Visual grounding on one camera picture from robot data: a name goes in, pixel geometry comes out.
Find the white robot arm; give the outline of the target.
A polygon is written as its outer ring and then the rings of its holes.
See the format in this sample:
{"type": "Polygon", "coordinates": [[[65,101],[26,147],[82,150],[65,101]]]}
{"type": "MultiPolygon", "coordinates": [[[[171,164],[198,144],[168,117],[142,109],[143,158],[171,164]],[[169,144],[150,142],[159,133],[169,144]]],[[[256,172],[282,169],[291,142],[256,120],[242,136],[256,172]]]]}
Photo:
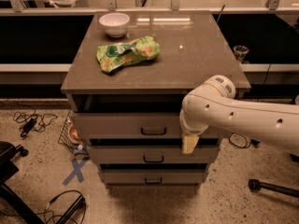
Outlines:
{"type": "Polygon", "coordinates": [[[236,100],[225,76],[210,77],[185,95],[179,121],[185,137],[215,127],[299,155],[299,106],[236,100]]]}

